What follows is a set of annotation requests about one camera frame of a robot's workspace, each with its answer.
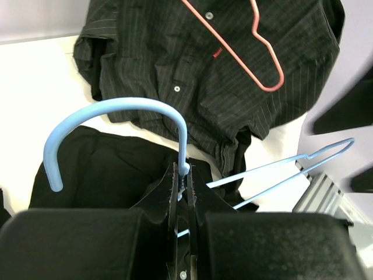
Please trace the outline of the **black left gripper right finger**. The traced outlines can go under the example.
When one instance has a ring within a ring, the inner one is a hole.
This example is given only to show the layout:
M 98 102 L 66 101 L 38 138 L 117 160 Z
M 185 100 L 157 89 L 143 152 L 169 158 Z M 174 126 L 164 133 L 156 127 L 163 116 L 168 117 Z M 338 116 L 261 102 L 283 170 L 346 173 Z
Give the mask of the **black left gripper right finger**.
M 191 279 L 365 279 L 346 220 L 319 213 L 238 212 L 186 177 Z

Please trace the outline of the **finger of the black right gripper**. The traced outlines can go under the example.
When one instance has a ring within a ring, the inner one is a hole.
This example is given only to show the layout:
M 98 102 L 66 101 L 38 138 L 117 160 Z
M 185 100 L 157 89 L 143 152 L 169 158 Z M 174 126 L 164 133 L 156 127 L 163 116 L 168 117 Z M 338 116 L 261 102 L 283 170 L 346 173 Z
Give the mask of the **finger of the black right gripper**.
M 372 125 L 372 67 L 332 107 L 313 122 L 313 134 Z
M 373 168 L 369 168 L 362 173 L 354 176 L 350 180 L 350 188 L 355 193 L 372 193 L 373 192 Z

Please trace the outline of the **black shirt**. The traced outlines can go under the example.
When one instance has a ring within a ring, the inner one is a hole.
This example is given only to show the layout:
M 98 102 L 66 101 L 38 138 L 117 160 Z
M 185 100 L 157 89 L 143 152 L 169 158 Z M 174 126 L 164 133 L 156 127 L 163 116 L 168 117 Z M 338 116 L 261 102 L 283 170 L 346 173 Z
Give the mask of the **black shirt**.
M 63 139 L 57 158 L 63 189 L 60 192 L 51 190 L 42 163 L 26 211 L 129 209 L 160 183 L 170 165 L 178 167 L 178 153 L 173 149 L 142 138 L 106 134 L 85 126 L 75 128 Z M 213 181 L 208 162 L 190 158 L 187 163 L 197 168 L 206 185 Z M 186 177 L 178 173 L 177 278 L 184 271 L 191 279 Z M 223 184 L 210 189 L 226 202 L 232 186 Z

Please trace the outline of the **blue wire hanger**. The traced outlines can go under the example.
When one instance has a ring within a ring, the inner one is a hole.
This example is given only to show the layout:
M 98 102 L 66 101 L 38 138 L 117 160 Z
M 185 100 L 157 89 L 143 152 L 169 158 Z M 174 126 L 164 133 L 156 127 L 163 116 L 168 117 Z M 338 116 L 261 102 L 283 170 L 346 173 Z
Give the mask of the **blue wire hanger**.
M 58 149 L 59 149 L 59 146 L 62 140 L 77 126 L 79 126 L 80 124 L 86 122 L 87 120 L 91 118 L 98 117 L 103 114 L 108 114 L 108 113 L 112 113 L 116 111 L 125 111 L 125 110 L 154 111 L 156 113 L 163 114 L 169 119 L 173 120 L 178 128 L 178 167 L 179 167 L 178 173 L 182 178 L 184 178 L 189 173 L 191 167 L 187 163 L 187 157 L 186 157 L 187 156 L 186 149 L 187 149 L 188 130 L 187 130 L 187 125 L 186 125 L 186 122 L 183 116 L 175 108 L 165 103 L 162 103 L 160 101 L 157 101 L 157 100 L 146 99 L 146 98 L 141 98 L 141 97 L 122 97 L 122 98 L 115 98 L 115 99 L 100 101 L 98 103 L 94 103 L 87 107 L 84 107 L 78 110 L 77 112 L 71 114 L 66 119 L 64 119 L 50 133 L 44 145 L 43 164 L 44 164 L 44 169 L 45 169 L 48 182 L 49 182 L 49 185 L 52 191 L 60 192 L 64 187 L 62 179 L 61 179 L 61 174 L 59 171 L 58 158 L 57 158 Z M 209 188 L 215 188 L 218 186 L 222 186 L 223 184 L 227 184 L 227 183 L 242 179 L 246 177 L 252 171 L 260 170 L 260 169 L 267 168 L 270 166 L 279 166 L 281 164 L 285 164 L 285 163 L 292 162 L 292 161 L 302 159 L 302 158 L 311 160 L 321 155 L 322 153 L 326 152 L 329 149 L 333 149 L 342 144 L 346 145 L 343 149 L 332 154 L 326 159 L 317 162 L 316 164 L 310 166 L 309 168 L 306 168 L 300 171 L 299 173 L 287 178 L 286 180 L 274 185 L 273 187 L 270 187 L 267 190 L 262 191 L 254 195 L 253 197 L 248 198 L 245 201 L 240 202 L 239 204 L 233 206 L 233 208 L 237 210 L 243 207 L 244 205 L 256 200 L 257 198 L 260 198 L 266 195 L 267 193 L 275 190 L 277 187 L 280 187 L 283 184 L 286 184 L 292 179 L 302 174 L 308 173 L 312 169 L 345 153 L 351 146 L 353 146 L 354 143 L 355 143 L 354 138 L 347 138 L 342 141 L 327 145 L 323 147 L 322 149 L 310 155 L 303 153 L 303 154 L 295 155 L 295 156 L 288 157 L 282 160 L 278 160 L 276 162 L 272 162 L 264 166 L 256 167 L 254 169 L 251 169 L 251 170 L 248 170 L 248 171 L 245 171 L 245 172 L 242 172 L 242 173 L 230 176 L 230 177 L 226 177 L 224 179 L 220 179 L 217 181 L 207 183 L 207 186 Z

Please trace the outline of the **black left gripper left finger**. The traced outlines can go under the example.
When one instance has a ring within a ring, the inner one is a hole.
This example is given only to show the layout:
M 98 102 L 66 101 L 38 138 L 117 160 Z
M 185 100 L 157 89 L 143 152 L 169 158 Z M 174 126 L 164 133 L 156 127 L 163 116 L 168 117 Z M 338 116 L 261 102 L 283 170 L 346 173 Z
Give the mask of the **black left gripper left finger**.
M 178 167 L 129 209 L 31 209 L 1 229 L 2 279 L 176 279 Z

